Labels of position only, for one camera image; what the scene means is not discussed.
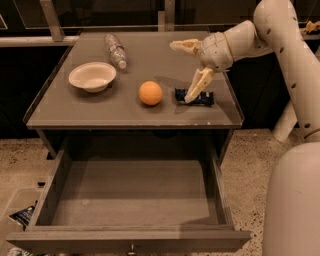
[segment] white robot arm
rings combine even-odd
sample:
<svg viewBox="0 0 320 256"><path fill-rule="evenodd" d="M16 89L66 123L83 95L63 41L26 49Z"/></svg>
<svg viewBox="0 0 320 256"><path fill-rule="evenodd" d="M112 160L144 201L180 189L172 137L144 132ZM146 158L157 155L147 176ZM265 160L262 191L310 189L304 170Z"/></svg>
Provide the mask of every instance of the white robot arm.
<svg viewBox="0 0 320 256"><path fill-rule="evenodd" d="M274 51L305 141L289 150L271 174L267 192L264 256L319 255L320 252L320 62L304 42L289 0L262 0L249 21L214 33L202 42L171 48L192 48L212 72L234 61ZM196 97L208 79L193 81L187 100Z"/></svg>

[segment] speckled floor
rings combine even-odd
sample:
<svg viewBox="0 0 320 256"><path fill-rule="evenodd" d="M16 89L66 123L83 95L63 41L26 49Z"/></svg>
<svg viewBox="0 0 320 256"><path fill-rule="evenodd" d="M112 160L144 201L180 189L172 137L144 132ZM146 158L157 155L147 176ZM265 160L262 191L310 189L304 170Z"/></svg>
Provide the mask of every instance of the speckled floor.
<svg viewBox="0 0 320 256"><path fill-rule="evenodd" d="M262 255L264 208L270 173L289 148L302 142L299 129L295 129L284 143L275 140L267 129L235 131L222 172L236 229L252 231L252 239L236 253L208 253L204 256ZM46 180L53 166L53 160L46 160L46 156L47 150L39 139L0 140L0 217L4 217L15 191L36 188L39 181ZM10 248L4 237L0 230L1 256Z"/></svg>

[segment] water bottle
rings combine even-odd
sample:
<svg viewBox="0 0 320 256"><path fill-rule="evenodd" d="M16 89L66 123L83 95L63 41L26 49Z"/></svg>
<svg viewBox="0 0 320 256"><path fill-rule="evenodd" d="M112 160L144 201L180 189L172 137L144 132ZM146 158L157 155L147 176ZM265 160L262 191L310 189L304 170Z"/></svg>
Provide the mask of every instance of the water bottle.
<svg viewBox="0 0 320 256"><path fill-rule="evenodd" d="M113 65L120 69L125 69L127 66L127 56L119 38L114 34L107 34L105 43Z"/></svg>

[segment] white bowl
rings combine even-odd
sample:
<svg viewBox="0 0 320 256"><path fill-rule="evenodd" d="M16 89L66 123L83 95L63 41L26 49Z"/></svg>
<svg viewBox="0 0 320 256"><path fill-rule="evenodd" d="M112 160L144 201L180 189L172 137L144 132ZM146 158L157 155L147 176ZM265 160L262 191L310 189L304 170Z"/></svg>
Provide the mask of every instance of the white bowl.
<svg viewBox="0 0 320 256"><path fill-rule="evenodd" d="M116 77L116 69L104 62L90 62L76 67L69 75L69 82L87 92L100 92Z"/></svg>

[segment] gray cabinet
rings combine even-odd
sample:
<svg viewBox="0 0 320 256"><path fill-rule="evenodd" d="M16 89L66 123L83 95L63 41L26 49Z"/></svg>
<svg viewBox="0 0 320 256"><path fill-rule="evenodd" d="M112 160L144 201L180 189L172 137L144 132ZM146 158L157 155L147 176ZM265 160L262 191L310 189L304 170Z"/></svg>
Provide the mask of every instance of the gray cabinet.
<svg viewBox="0 0 320 256"><path fill-rule="evenodd" d="M101 93L73 88L67 80L73 68L109 62L105 34L80 35L26 115L55 167L26 232L7 240L47 253L238 250L250 232L234 228L220 163L243 116L227 76L217 74L207 88L215 94L212 107L174 99L174 88L188 88L199 63L169 43L207 33L118 33L128 69ZM137 98L145 80L163 90L155 107ZM63 132L58 148L52 131Z"/></svg>

